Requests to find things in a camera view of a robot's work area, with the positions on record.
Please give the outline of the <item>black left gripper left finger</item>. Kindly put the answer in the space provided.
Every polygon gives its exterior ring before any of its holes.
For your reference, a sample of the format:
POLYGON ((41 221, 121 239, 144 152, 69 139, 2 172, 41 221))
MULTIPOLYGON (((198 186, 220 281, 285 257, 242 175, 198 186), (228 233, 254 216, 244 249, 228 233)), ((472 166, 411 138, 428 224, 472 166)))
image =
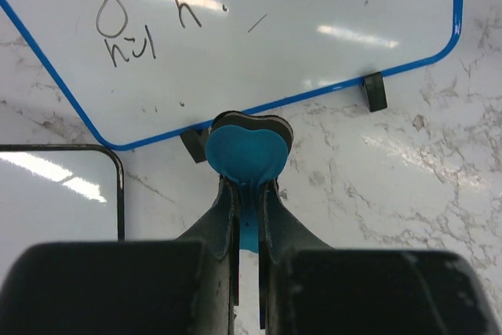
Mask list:
POLYGON ((239 304, 240 205, 236 186, 221 177, 211 207, 178 242, 201 247, 191 298, 189 334, 233 334, 239 304))

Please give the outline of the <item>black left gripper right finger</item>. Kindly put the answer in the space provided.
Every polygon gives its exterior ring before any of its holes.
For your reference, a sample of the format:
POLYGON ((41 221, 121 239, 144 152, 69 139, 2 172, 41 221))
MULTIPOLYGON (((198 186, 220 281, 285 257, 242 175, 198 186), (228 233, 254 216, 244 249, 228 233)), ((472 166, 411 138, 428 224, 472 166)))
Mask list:
POLYGON ((260 327, 266 334, 285 334, 289 329, 296 329, 287 323, 294 319, 290 263, 303 250, 332 247, 283 205, 276 180, 260 188, 257 215, 260 327))

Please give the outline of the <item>blue whiteboard eraser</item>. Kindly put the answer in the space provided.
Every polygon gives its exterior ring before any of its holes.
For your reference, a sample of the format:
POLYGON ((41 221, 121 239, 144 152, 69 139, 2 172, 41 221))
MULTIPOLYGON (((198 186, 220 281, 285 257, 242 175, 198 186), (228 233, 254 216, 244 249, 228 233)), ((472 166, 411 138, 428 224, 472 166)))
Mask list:
POLYGON ((292 126, 277 115, 225 111, 213 120, 205 145, 206 160, 238 189, 240 249, 259 252, 260 188, 277 180, 284 170, 293 138, 292 126))

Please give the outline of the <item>blue framed small whiteboard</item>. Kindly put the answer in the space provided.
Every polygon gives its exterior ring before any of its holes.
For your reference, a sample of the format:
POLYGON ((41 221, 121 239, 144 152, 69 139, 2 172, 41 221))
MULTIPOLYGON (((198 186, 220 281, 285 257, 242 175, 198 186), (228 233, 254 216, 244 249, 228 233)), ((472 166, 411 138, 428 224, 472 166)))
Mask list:
POLYGON ((463 0, 1 0, 94 137, 115 150, 433 64, 463 0))

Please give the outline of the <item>black framed large whiteboard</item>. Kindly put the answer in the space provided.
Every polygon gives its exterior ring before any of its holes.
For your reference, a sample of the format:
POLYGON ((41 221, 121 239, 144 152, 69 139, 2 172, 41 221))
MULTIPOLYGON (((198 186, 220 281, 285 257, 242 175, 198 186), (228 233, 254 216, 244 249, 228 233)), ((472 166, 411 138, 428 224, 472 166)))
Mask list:
POLYGON ((122 241, 124 170, 92 144, 1 146, 1 275, 44 242, 122 241))

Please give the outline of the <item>black board foot clip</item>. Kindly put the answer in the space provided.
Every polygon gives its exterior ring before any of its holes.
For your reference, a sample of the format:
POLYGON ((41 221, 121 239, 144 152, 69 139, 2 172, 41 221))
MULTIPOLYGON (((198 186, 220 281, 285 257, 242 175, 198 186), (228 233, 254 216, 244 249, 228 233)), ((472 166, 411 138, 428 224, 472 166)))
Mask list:
POLYGON ((180 134, 187 152, 195 163, 206 160, 206 142, 209 139, 209 129, 187 129, 180 134))
POLYGON ((370 112, 387 109, 387 96, 384 87, 384 77, 381 72, 367 75, 363 79, 362 87, 366 93, 370 112))

